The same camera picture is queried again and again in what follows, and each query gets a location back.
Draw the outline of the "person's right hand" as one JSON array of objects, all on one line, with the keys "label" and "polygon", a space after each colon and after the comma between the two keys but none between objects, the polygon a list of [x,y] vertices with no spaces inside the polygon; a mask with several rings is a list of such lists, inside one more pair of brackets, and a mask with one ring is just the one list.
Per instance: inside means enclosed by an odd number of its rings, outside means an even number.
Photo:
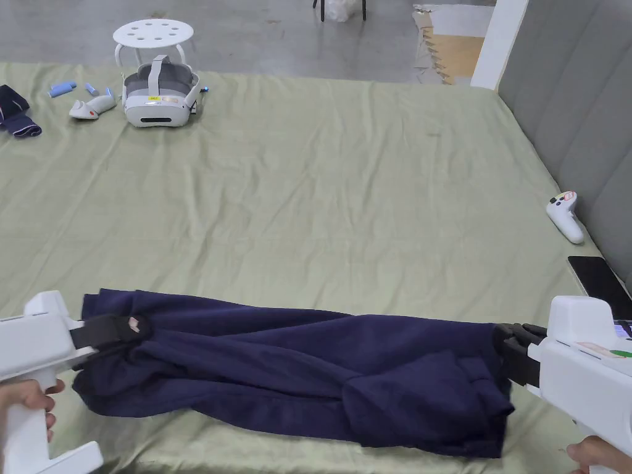
[{"label": "person's right hand", "polygon": [[631,473],[631,457],[597,436],[588,436],[569,445],[567,454],[578,464],[573,473],[589,473],[595,466],[607,467],[617,473]]}]

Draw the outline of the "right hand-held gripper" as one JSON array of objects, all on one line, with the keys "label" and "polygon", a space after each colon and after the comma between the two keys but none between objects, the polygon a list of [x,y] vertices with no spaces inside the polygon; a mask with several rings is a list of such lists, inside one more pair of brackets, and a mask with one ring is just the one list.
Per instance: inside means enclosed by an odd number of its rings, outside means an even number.
[{"label": "right hand-held gripper", "polygon": [[547,328],[499,323],[493,343],[508,379],[567,414],[585,436],[631,454],[629,320],[615,319],[597,298],[556,296]]}]

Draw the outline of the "person's left hand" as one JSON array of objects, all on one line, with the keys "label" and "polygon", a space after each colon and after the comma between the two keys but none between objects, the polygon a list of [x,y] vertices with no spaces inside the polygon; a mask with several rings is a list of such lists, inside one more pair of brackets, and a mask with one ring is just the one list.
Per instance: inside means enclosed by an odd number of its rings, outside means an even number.
[{"label": "person's left hand", "polygon": [[56,417],[51,412],[55,406],[52,395],[61,393],[65,389],[62,380],[56,379],[56,384],[43,390],[35,380],[18,381],[1,386],[1,444],[6,440],[8,410],[12,406],[21,405],[30,410],[43,409],[46,414],[46,434],[51,441],[56,423]]}]

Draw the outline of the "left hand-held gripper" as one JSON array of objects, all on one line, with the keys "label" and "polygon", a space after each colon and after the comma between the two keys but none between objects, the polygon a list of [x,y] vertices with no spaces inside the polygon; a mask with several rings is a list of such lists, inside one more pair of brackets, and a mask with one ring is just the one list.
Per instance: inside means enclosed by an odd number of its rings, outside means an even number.
[{"label": "left hand-held gripper", "polygon": [[[70,318],[59,291],[38,293],[25,304],[22,315],[1,320],[1,384],[34,380],[45,391],[56,385],[58,373],[71,367],[80,372],[125,352],[128,345],[122,344],[151,335],[146,317],[105,314],[82,323]],[[6,421],[4,473],[93,473],[103,465],[95,441],[52,458],[43,409],[13,405]]]}]

